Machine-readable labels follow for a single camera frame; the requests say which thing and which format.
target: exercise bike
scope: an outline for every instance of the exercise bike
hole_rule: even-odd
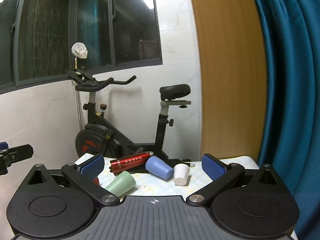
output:
[[[79,157],[85,153],[100,153],[104,157],[121,158],[142,151],[152,151],[160,159],[168,159],[163,152],[164,134],[167,124],[173,126],[173,119],[168,120],[169,106],[186,108],[191,101],[175,100],[190,94],[191,89],[187,84],[179,84],[160,88],[161,110],[158,118],[156,139],[154,143],[134,143],[122,134],[111,123],[104,119],[106,104],[101,104],[101,112],[96,111],[96,92],[104,89],[110,84],[127,85],[137,77],[134,75],[127,81],[116,81],[112,77],[107,80],[97,81],[90,73],[80,70],[67,70],[68,77],[77,85],[76,91],[89,92],[89,102],[83,105],[88,111],[88,123],[76,136],[76,151]]]

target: window glass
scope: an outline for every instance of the window glass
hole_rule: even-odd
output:
[[[24,0],[18,44],[20,81],[69,69],[68,8],[69,0]]]
[[[0,0],[0,86],[13,82],[12,25],[18,0]]]
[[[78,0],[78,42],[88,49],[81,66],[96,68],[111,64],[108,0]]]
[[[116,61],[160,59],[153,0],[115,0]]]

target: white wall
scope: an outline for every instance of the white wall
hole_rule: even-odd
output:
[[[196,27],[191,0],[156,0],[163,65],[96,75],[137,79],[129,85],[110,85],[97,93],[108,105],[105,117],[134,142],[154,142],[160,111],[161,86],[187,83],[192,105],[170,106],[164,151],[171,157],[199,160],[201,141],[201,81]],[[81,94],[81,103],[88,94]],[[16,163],[0,176],[0,240],[13,237],[5,210],[22,179],[36,163],[58,169],[77,159],[74,140],[79,131],[76,98],[71,81],[55,82],[0,95],[0,141],[10,147],[30,144],[34,156]]]
[[[163,65],[125,69],[97,74],[97,80],[114,77],[137,79],[131,84],[110,85],[97,92],[99,104],[108,105],[105,118],[133,142],[154,142],[160,112],[162,86],[189,84],[191,106],[169,107],[174,126],[167,126],[164,151],[170,158],[200,159],[201,142],[201,80],[198,43],[191,0],[156,0]],[[88,102],[88,93],[81,93],[81,104]],[[86,123],[86,111],[83,120]]]
[[[0,240],[13,237],[6,208],[32,166],[43,163],[59,169],[77,159],[75,95],[70,80],[0,95],[0,142],[9,147],[30,144],[34,150],[31,159],[13,164],[8,174],[0,176]]]

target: gray ribbed plate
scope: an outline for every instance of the gray ribbed plate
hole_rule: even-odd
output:
[[[27,238],[19,236],[17,240]],[[119,206],[104,207],[94,222],[65,240],[241,240],[219,228],[203,207],[180,196],[128,196]]]

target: cup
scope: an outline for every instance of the cup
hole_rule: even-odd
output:
[[[173,182],[176,186],[187,184],[190,168],[188,165],[180,163],[174,167]]]
[[[116,178],[108,186],[106,186],[105,189],[117,197],[120,197],[132,189],[135,185],[136,181],[132,175],[127,171],[123,171],[116,176]]]
[[[170,179],[173,175],[173,168],[157,156],[152,156],[147,160],[146,170],[165,180]]]

